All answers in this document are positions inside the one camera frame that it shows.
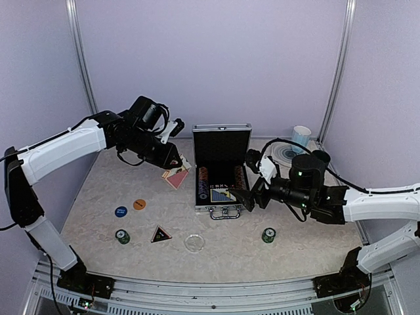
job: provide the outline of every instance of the deck of cards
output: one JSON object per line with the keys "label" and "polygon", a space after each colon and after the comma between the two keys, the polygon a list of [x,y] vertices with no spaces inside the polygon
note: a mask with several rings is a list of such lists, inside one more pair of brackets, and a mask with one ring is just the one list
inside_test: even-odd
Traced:
{"label": "deck of cards", "polygon": [[189,164],[186,158],[182,154],[179,156],[182,160],[182,166],[177,169],[170,169],[162,175],[162,178],[174,189],[178,189],[181,186],[191,169],[191,164]]}

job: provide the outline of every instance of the light blue cup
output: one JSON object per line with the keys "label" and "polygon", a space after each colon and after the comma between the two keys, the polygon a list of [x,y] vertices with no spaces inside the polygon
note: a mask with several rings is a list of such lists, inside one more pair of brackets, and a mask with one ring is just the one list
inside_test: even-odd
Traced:
{"label": "light blue cup", "polygon": [[[309,143],[309,137],[312,134],[309,128],[304,126],[295,126],[293,128],[293,133],[291,136],[291,140],[293,142],[299,143],[300,145],[306,147]],[[293,152],[297,154],[302,154],[303,150],[298,146],[291,146]]]}

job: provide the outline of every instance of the poker chip case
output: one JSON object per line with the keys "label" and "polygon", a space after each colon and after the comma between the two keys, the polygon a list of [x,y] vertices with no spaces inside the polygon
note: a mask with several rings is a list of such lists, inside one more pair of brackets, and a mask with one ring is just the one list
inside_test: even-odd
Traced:
{"label": "poker chip case", "polygon": [[245,154],[251,124],[195,125],[196,211],[212,219],[236,219],[242,206],[229,188],[249,190]]}

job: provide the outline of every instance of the blue poker chip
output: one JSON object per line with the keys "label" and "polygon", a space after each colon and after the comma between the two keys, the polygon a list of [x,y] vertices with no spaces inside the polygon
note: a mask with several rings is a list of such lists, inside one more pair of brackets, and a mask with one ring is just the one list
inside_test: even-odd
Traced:
{"label": "blue poker chip", "polygon": [[118,207],[115,209],[115,215],[119,218],[124,217],[127,214],[127,208],[126,207]]}

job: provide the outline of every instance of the triangle sign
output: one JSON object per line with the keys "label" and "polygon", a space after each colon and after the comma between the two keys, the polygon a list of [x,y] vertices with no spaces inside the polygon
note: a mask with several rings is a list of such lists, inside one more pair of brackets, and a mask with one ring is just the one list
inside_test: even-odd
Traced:
{"label": "triangle sign", "polygon": [[163,228],[157,226],[155,234],[153,234],[152,243],[170,240],[171,238],[172,236],[170,236]]}

